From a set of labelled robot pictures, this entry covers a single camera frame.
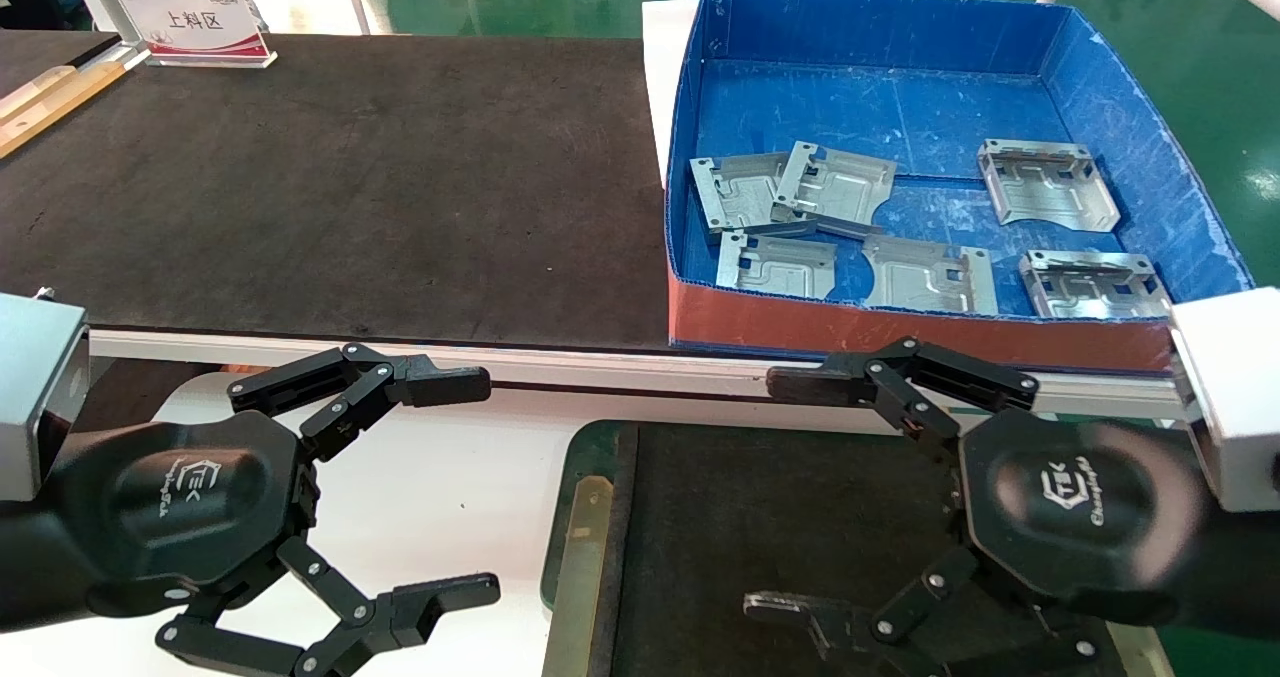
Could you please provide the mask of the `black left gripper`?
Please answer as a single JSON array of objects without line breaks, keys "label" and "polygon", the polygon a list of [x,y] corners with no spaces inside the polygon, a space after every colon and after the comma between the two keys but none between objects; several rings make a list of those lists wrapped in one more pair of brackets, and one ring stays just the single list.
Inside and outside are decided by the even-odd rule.
[{"label": "black left gripper", "polygon": [[[428,354],[349,343],[242,378],[228,395],[230,418],[119,427],[65,445],[50,495],[58,535],[76,558],[79,610],[150,616],[198,599],[155,636],[188,665],[353,676],[378,655],[426,644],[444,614],[500,599],[493,573],[367,598],[301,539],[320,497],[310,459],[333,459],[398,404],[485,402],[486,370],[442,370]],[[300,440],[269,418],[317,402]],[[218,627],[227,607],[247,605],[285,568],[337,617],[323,639],[302,648]]]}]

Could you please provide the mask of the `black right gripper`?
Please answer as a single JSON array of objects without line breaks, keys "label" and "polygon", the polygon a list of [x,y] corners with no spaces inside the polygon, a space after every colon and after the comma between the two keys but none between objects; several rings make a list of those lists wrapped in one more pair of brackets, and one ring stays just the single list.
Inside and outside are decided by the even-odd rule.
[{"label": "black right gripper", "polygon": [[1188,436],[1004,411],[961,436],[973,543],[1042,595],[1156,593],[1190,554],[1206,481]]}]

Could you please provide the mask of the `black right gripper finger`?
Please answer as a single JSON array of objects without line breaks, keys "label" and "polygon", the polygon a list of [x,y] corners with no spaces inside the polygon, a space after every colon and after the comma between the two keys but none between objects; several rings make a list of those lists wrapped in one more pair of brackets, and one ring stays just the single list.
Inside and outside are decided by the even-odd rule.
[{"label": "black right gripper finger", "polygon": [[970,548],[931,563],[879,610],[833,598],[758,591],[742,599],[746,617],[803,628],[819,658],[842,676],[1064,676],[1101,658],[1097,640],[1076,625],[1055,626],[1036,610],[1042,637],[1010,649],[943,662],[918,649],[911,635],[979,573]]},{"label": "black right gripper finger", "polygon": [[929,395],[989,413],[1033,407],[1039,384],[1016,370],[905,337],[869,353],[832,353],[817,369],[772,367],[771,398],[790,404],[869,407],[932,458],[955,458],[961,427]]}]

